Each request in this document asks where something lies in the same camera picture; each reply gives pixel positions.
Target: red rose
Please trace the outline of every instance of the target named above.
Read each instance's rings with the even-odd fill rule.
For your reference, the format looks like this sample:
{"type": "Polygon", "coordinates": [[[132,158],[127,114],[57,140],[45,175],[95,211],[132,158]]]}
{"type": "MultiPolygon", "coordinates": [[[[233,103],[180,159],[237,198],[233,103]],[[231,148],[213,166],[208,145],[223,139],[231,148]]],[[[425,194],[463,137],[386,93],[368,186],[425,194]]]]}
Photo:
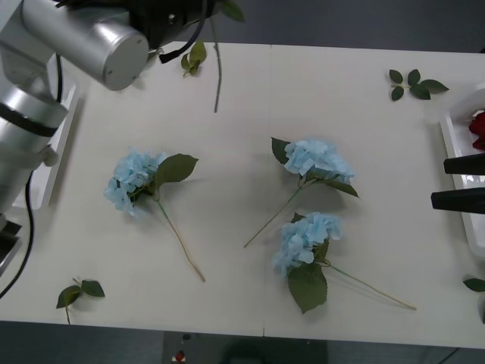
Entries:
{"type": "Polygon", "coordinates": [[[485,137],[485,112],[478,114],[468,127],[473,134],[485,137]]]}
{"type": "Polygon", "coordinates": [[[485,137],[479,136],[475,143],[473,143],[473,147],[479,150],[485,150],[485,137]]]}

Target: green leaf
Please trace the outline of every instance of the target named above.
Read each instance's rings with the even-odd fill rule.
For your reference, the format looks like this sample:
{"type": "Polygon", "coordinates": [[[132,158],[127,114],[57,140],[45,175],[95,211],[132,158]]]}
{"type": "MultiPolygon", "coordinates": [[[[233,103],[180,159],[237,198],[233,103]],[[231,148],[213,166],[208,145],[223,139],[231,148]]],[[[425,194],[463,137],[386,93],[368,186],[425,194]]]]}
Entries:
{"type": "Polygon", "coordinates": [[[401,86],[397,86],[394,88],[393,93],[391,93],[391,99],[397,101],[402,98],[402,95],[404,95],[404,89],[401,86]]]}
{"type": "Polygon", "coordinates": [[[288,274],[288,287],[302,313],[327,302],[327,280],[316,264],[302,264],[288,274]]]}
{"type": "Polygon", "coordinates": [[[241,8],[231,0],[223,0],[221,2],[222,14],[230,17],[232,20],[244,22],[244,14],[241,8]]]}
{"type": "Polygon", "coordinates": [[[200,66],[200,61],[196,61],[195,64],[193,64],[192,66],[190,66],[189,73],[192,76],[195,76],[197,74],[197,72],[199,72],[199,66],[200,66]]]}
{"type": "Polygon", "coordinates": [[[285,152],[285,147],[288,144],[289,142],[285,142],[284,140],[271,138],[271,149],[273,150],[274,157],[282,165],[285,165],[288,162],[288,158],[286,157],[286,152],[285,152]]]}
{"type": "Polygon", "coordinates": [[[70,286],[62,290],[61,294],[59,294],[58,305],[55,308],[63,309],[64,307],[68,307],[79,298],[80,294],[81,287],[79,286],[70,286]]]}
{"type": "Polygon", "coordinates": [[[485,292],[485,281],[478,279],[478,278],[470,278],[467,279],[466,281],[463,281],[465,283],[465,286],[470,288],[471,290],[475,292],[485,292]]]}
{"type": "Polygon", "coordinates": [[[192,76],[195,76],[197,74],[197,71],[199,70],[199,66],[192,66],[190,69],[189,69],[189,73],[192,75],[192,76]]]}
{"type": "Polygon", "coordinates": [[[292,224],[300,221],[301,219],[305,218],[303,215],[299,215],[295,212],[295,215],[293,216],[293,220],[291,221],[292,224]]]}
{"type": "Polygon", "coordinates": [[[105,297],[105,292],[97,281],[82,281],[81,290],[92,297],[105,297]]]}
{"type": "Polygon", "coordinates": [[[330,245],[330,241],[326,239],[323,244],[318,246],[314,249],[315,260],[317,262],[324,262],[325,258],[327,258],[328,246],[330,245]]]}
{"type": "Polygon", "coordinates": [[[191,155],[176,154],[165,159],[159,166],[155,175],[155,188],[162,184],[181,182],[194,171],[199,160],[191,155]]]}
{"type": "Polygon", "coordinates": [[[421,79],[421,74],[419,73],[419,71],[413,70],[413,71],[409,72],[408,85],[414,86],[415,84],[417,84],[419,82],[420,79],[421,79]]]}
{"type": "Polygon", "coordinates": [[[189,55],[183,55],[182,61],[180,62],[182,64],[182,68],[187,71],[190,69],[190,63],[189,63],[189,55]]]}
{"type": "Polygon", "coordinates": [[[339,182],[338,180],[316,180],[312,184],[326,184],[328,187],[332,187],[338,191],[342,191],[344,193],[348,193],[349,195],[358,197],[357,191],[354,190],[354,187],[352,187],[350,184],[339,182]]]}
{"type": "Polygon", "coordinates": [[[431,100],[430,92],[421,84],[414,85],[410,89],[411,93],[421,100],[431,100]]]}
{"type": "Polygon", "coordinates": [[[199,64],[204,63],[206,58],[207,58],[207,52],[205,51],[205,45],[203,42],[198,40],[190,50],[190,56],[189,56],[190,65],[191,66],[196,65],[197,61],[199,61],[199,64]]]}
{"type": "Polygon", "coordinates": [[[402,78],[401,73],[396,71],[396,70],[389,70],[389,77],[390,77],[391,81],[393,81],[394,83],[398,83],[398,84],[401,84],[402,81],[404,80],[402,78]]]}
{"type": "Polygon", "coordinates": [[[436,80],[424,80],[421,85],[426,87],[430,93],[444,93],[449,90],[448,87],[436,80]]]}

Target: silver cylinder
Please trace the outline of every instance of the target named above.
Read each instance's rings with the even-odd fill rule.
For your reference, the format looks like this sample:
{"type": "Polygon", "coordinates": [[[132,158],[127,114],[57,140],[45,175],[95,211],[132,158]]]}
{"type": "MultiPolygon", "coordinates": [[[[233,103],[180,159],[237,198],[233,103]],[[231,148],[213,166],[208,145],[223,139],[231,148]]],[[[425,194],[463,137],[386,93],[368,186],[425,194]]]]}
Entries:
{"type": "Polygon", "coordinates": [[[56,8],[52,0],[23,0],[24,26],[49,48],[114,91],[143,71],[147,39],[119,8],[56,8]]]}

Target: small red object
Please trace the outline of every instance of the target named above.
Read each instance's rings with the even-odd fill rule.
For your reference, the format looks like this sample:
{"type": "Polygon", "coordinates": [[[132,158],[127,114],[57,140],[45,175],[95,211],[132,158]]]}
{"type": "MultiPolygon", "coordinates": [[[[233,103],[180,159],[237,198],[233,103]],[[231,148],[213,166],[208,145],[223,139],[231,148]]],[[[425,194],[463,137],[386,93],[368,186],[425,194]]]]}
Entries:
{"type": "Polygon", "coordinates": [[[468,127],[473,134],[485,137],[485,112],[478,114],[468,127]]]}
{"type": "Polygon", "coordinates": [[[179,351],[177,353],[177,355],[175,356],[175,360],[181,364],[183,362],[183,360],[185,359],[185,354],[183,353],[183,351],[179,351]]]}
{"type": "Polygon", "coordinates": [[[473,147],[475,149],[484,150],[485,151],[485,137],[479,136],[475,143],[473,143],[473,147]]]}

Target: leaf sprig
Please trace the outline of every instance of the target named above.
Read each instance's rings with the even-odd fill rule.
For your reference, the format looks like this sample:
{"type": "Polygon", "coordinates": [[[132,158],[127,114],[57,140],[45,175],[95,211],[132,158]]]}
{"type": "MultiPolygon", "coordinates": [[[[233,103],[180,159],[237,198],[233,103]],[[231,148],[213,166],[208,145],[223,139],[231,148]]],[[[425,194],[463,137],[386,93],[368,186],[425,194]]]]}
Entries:
{"type": "MultiPolygon", "coordinates": [[[[468,289],[478,292],[478,293],[483,293],[485,292],[485,281],[483,279],[478,279],[478,278],[470,278],[466,279],[463,281],[465,286],[468,287],[468,289]]],[[[485,308],[482,313],[482,322],[485,325],[485,308]]]]}
{"type": "Polygon", "coordinates": [[[389,77],[393,84],[391,87],[394,90],[391,92],[391,99],[395,102],[404,95],[404,88],[409,88],[409,91],[418,99],[431,100],[431,94],[444,93],[449,90],[448,87],[436,80],[421,80],[421,74],[418,70],[409,72],[408,86],[402,85],[404,78],[401,73],[396,70],[389,70],[389,77]]]}
{"type": "MultiPolygon", "coordinates": [[[[236,4],[232,0],[223,0],[219,2],[219,4],[220,4],[221,13],[227,16],[228,18],[239,22],[246,21],[244,18],[243,11],[238,6],[238,4],[236,4]]],[[[217,56],[217,69],[219,71],[219,80],[217,82],[217,93],[215,96],[215,104],[214,104],[214,113],[217,114],[217,111],[219,109],[219,98],[221,95],[221,85],[222,85],[222,60],[221,60],[221,51],[219,49],[219,42],[217,40],[217,31],[216,31],[214,17],[211,17],[209,21],[211,23],[212,36],[214,37],[214,49],[217,56]]],[[[197,42],[197,43],[202,44],[202,45],[198,45],[198,48],[202,50],[202,47],[203,47],[205,52],[204,43],[202,42],[197,42]]],[[[192,76],[195,76],[199,72],[199,66],[207,58],[207,52],[205,53],[205,57],[203,57],[203,60],[201,60],[201,59],[198,59],[199,58],[198,55],[192,56],[192,51],[190,52],[190,54],[184,55],[182,57],[181,64],[182,64],[182,68],[185,70],[185,72],[183,73],[184,77],[186,77],[189,74],[192,76]]]]}
{"type": "Polygon", "coordinates": [[[67,323],[70,325],[70,317],[68,307],[72,305],[78,298],[83,294],[87,294],[91,297],[104,298],[105,292],[101,287],[101,284],[97,281],[87,281],[83,280],[79,282],[76,278],[73,278],[76,283],[68,288],[64,288],[59,294],[58,304],[56,309],[65,309],[67,316],[67,323]]]}
{"type": "Polygon", "coordinates": [[[205,45],[202,41],[198,40],[196,44],[193,45],[190,53],[183,55],[182,68],[185,70],[183,76],[188,75],[195,76],[199,72],[199,67],[204,63],[207,58],[207,51],[205,50],[205,45]]]}

